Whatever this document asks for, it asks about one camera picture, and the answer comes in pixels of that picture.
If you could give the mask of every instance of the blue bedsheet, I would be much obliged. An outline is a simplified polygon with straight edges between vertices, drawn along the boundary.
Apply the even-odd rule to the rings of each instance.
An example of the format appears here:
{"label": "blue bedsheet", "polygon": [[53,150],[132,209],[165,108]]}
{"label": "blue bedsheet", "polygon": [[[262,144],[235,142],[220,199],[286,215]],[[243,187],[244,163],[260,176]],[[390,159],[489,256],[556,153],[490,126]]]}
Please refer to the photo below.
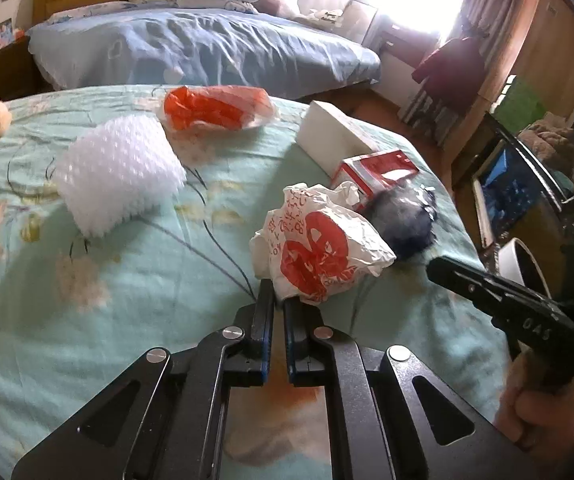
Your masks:
{"label": "blue bedsheet", "polygon": [[28,35],[43,75],[61,89],[232,84],[297,99],[380,76],[371,50],[266,14],[146,8],[41,23]]}

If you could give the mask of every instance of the bubble wrap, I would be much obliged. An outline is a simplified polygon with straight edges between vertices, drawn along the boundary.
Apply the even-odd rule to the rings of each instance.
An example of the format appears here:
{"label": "bubble wrap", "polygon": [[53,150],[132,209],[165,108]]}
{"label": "bubble wrap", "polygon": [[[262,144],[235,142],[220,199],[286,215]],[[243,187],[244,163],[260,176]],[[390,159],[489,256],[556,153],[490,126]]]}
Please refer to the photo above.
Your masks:
{"label": "bubble wrap", "polygon": [[58,192],[84,236],[102,236],[184,185],[160,122],[120,117],[79,137],[57,160]]}

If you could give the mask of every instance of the orange plastic bag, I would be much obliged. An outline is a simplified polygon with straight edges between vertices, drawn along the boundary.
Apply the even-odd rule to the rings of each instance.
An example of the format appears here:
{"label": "orange plastic bag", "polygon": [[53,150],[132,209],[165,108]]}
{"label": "orange plastic bag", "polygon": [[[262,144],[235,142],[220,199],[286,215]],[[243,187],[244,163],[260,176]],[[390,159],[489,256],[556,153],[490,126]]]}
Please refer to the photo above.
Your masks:
{"label": "orange plastic bag", "polygon": [[267,92],[247,86],[182,86],[166,95],[163,110],[177,131],[192,126],[242,130],[262,126],[275,116]]}

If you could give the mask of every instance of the light blue bedsheet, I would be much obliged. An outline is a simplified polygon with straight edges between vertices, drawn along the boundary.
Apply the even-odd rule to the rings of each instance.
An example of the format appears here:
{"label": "light blue bedsheet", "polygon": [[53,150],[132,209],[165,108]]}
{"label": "light blue bedsheet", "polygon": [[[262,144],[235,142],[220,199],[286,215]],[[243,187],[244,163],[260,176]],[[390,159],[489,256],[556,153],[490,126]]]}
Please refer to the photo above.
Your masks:
{"label": "light blue bedsheet", "polygon": [[[218,136],[185,152],[195,189],[186,187],[144,217],[86,243],[50,183],[54,158],[99,123],[153,114],[164,94],[149,86],[103,87],[9,103],[14,120],[0,139],[4,478],[24,453],[144,351],[180,351],[230,324],[251,301],[241,270],[257,292],[248,242],[266,212],[282,205],[282,189],[297,182],[329,184],[294,142],[307,107],[278,99],[280,117],[265,128]],[[376,281],[354,335],[372,348],[408,346],[491,418],[507,362],[504,335],[471,303],[428,282],[424,270],[439,254],[479,265],[473,244],[449,195],[411,144],[360,124],[383,149],[402,149],[413,160],[420,169],[416,182],[436,187],[440,215],[435,245],[385,269]],[[240,269],[218,250],[206,226]],[[355,298],[356,288],[332,296],[321,305],[324,321],[348,332]],[[222,478],[329,479],[329,465],[307,458],[306,451],[296,448],[260,467],[225,458]]]}
{"label": "light blue bedsheet", "polygon": [[380,76],[371,50],[266,14],[149,6],[41,23],[28,35],[43,75],[61,89],[230,84],[297,99]]}

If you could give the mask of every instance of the human hand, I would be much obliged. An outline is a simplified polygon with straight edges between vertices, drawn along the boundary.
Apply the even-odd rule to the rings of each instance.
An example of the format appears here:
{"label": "human hand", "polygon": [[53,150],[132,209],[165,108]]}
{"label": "human hand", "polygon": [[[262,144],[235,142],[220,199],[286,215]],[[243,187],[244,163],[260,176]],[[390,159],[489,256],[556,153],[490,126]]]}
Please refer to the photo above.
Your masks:
{"label": "human hand", "polygon": [[574,378],[554,394],[531,390],[531,352],[512,363],[494,426],[542,464],[563,458],[574,445]]}

